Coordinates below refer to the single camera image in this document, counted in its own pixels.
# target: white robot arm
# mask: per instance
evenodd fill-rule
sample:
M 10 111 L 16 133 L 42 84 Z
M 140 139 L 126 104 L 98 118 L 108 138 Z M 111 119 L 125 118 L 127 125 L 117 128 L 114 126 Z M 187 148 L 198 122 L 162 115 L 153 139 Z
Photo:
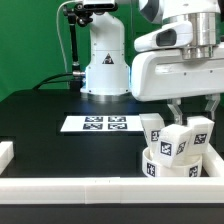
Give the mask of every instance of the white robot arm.
M 144 53 L 137 55 L 132 64 L 133 96 L 151 101 L 212 95 L 217 104 L 219 94 L 224 92 L 224 44 L 220 43 L 218 0 L 159 3 L 160 7 L 151 6 L 156 5 L 163 12 L 162 28 L 135 41 L 136 51 Z

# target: white box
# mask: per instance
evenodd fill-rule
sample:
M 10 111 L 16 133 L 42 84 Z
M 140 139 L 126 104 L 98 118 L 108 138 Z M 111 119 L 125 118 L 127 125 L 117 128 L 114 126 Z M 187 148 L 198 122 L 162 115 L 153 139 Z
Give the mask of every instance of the white box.
M 153 161 L 171 167 L 176 161 L 184 162 L 186 149 L 191 137 L 191 129 L 178 124 L 169 125 L 161 130 Z
M 155 114 L 140 114 L 142 127 L 148 147 L 155 152 L 160 135 L 160 131 L 165 127 L 163 118 Z
M 187 126 L 192 128 L 188 155 L 205 153 L 210 141 L 214 122 L 203 116 L 187 118 Z

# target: black table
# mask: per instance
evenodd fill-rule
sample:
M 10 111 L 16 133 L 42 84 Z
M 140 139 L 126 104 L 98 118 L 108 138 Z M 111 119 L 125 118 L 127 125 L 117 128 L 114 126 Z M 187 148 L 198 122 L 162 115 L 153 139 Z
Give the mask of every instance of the black table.
M 204 97 L 183 99 L 184 120 L 206 114 L 205 105 Z M 15 149 L 1 177 L 143 177 L 142 132 L 60 132 L 67 115 L 140 113 L 160 113 L 166 125 L 173 123 L 166 101 L 142 103 L 127 97 L 100 103 L 68 90 L 15 92 L 0 103 L 0 140 L 12 140 Z M 220 154 L 223 115 L 219 106 L 211 140 Z M 195 223 L 222 223 L 223 212 L 222 204 L 1 205 L 0 217 L 2 223 L 190 223 L 191 217 Z

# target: green backdrop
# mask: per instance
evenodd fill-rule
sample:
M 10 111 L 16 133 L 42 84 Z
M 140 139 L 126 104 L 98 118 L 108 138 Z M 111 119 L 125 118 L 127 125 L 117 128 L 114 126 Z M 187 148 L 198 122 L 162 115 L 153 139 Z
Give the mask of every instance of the green backdrop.
M 63 73 L 64 64 L 56 32 L 56 12 L 63 0 L 1 0 L 0 7 L 0 100 L 16 90 L 31 89 L 43 79 Z M 157 29 L 139 13 L 137 5 L 123 5 L 113 13 L 126 28 L 126 62 L 135 56 L 136 37 Z M 62 38 L 71 63 L 70 34 L 67 20 L 60 17 Z M 89 63 L 88 28 L 78 28 L 80 63 Z M 67 88 L 66 84 L 45 88 Z

